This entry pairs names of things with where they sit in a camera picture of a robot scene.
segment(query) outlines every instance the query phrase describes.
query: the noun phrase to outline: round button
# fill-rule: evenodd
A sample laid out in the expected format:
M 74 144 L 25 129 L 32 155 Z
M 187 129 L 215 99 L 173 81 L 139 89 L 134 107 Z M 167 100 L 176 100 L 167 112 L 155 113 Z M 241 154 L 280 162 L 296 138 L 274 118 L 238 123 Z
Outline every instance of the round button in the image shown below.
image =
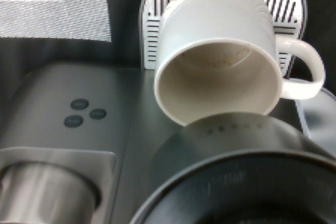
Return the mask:
M 71 108 L 74 110 L 85 110 L 89 107 L 89 101 L 86 99 L 77 99 L 71 103 Z
M 65 125 L 68 128 L 77 128 L 83 124 L 83 117 L 80 115 L 73 115 L 65 119 Z
M 95 120 L 104 119 L 107 116 L 107 111 L 104 109 L 95 109 L 91 113 L 91 117 Z

